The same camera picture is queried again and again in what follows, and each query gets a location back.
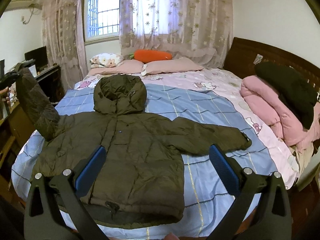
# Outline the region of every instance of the metal pivot bolt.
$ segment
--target metal pivot bolt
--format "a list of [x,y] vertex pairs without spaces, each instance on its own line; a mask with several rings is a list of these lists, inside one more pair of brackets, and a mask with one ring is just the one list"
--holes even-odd
[[280,174],[280,172],[278,172],[278,171],[275,171],[274,173],[273,173],[273,175],[276,177],[276,178],[281,178],[281,174]]
[[250,168],[244,168],[243,171],[244,171],[244,173],[247,174],[247,175],[252,174],[252,170],[251,170]]
[[63,175],[65,175],[65,176],[68,176],[68,175],[70,175],[71,174],[71,170],[70,169],[65,169],[64,171],[63,171]]
[[42,177],[42,174],[41,173],[37,173],[36,175],[35,175],[35,178],[36,179],[40,179]]

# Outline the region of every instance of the orange carrot plush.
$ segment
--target orange carrot plush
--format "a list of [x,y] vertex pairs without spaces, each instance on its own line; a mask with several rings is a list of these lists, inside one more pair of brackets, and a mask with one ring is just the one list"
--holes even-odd
[[141,61],[144,64],[151,61],[172,59],[172,55],[168,52],[151,49],[138,49],[135,53],[129,54],[129,57],[130,59]]

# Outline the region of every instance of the window sill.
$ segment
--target window sill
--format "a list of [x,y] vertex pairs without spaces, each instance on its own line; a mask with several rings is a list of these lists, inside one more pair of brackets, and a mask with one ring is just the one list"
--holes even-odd
[[119,35],[101,37],[101,38],[85,41],[84,45],[86,46],[86,45],[92,45],[92,44],[97,44],[97,43],[106,42],[106,41],[118,41],[118,40],[119,40]]

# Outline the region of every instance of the blue plaid blanket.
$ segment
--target blue plaid blanket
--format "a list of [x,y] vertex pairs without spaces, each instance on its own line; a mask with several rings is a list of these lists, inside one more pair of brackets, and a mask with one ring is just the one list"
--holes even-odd
[[[146,87],[146,112],[157,113],[171,120],[182,116],[200,123],[237,127],[252,140],[252,146],[245,151],[228,153],[228,156],[258,174],[269,175],[276,171],[268,149],[226,98],[213,91],[198,92],[154,84],[147,84]],[[69,90],[56,109],[60,115],[93,111],[93,89]],[[33,134],[12,167],[14,188],[24,200],[30,188],[32,168],[43,143],[44,139],[38,132]],[[185,165],[185,210],[180,222],[133,230],[100,226],[103,232],[120,239],[163,239],[170,232],[177,236],[208,236],[226,214],[234,197],[227,193],[208,156],[183,155],[182,158]],[[256,194],[247,215],[258,204],[259,197]],[[69,215],[61,213],[66,224],[74,228]]]

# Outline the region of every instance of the brown wooden headboard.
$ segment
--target brown wooden headboard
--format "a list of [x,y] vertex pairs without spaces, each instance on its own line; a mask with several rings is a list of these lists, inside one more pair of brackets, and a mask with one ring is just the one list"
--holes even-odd
[[257,41],[234,38],[223,69],[231,71],[240,78],[255,75],[254,62],[258,54],[263,56],[261,62],[271,61],[278,65],[293,67],[319,91],[320,68],[283,49]]

